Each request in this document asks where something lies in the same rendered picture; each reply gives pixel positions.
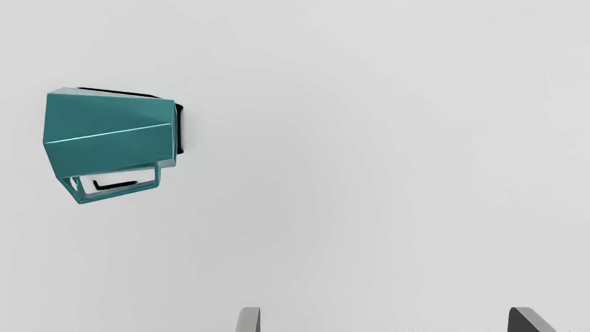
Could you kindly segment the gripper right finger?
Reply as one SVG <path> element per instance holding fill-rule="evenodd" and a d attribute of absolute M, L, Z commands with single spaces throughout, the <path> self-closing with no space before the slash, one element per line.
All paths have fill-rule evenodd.
<path fill-rule="evenodd" d="M 508 313 L 507 332 L 557 331 L 532 308 L 512 307 Z"/>

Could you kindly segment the teal faceted mug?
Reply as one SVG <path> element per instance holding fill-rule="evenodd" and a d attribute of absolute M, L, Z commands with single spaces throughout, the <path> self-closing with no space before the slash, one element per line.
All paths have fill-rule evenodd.
<path fill-rule="evenodd" d="M 183 105 L 143 93 L 60 88 L 47 93 L 43 146 L 56 179 L 78 204 L 159 187 L 183 149 Z M 149 181 L 100 184 L 83 177 L 152 172 Z"/>

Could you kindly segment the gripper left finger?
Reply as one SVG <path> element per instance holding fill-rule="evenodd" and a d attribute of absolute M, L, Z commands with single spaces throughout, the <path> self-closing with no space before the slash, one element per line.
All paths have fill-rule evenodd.
<path fill-rule="evenodd" d="M 261 332 L 260 307 L 244 307 L 241 309 L 235 332 Z"/>

